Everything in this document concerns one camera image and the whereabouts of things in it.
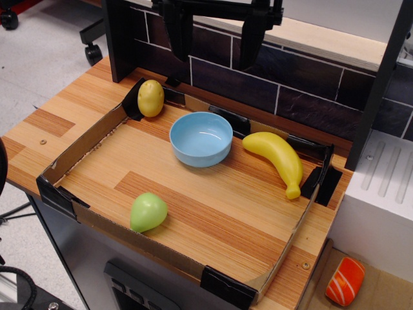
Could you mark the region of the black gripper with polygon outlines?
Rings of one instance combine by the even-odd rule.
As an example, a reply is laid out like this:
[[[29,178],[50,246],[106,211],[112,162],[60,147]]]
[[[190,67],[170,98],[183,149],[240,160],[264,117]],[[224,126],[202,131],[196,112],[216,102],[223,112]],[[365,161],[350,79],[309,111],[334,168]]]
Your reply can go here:
[[[185,62],[192,46],[193,17],[215,17],[245,21],[241,33],[239,69],[256,61],[266,31],[283,19],[281,1],[152,1],[152,9],[163,17],[172,53]]]

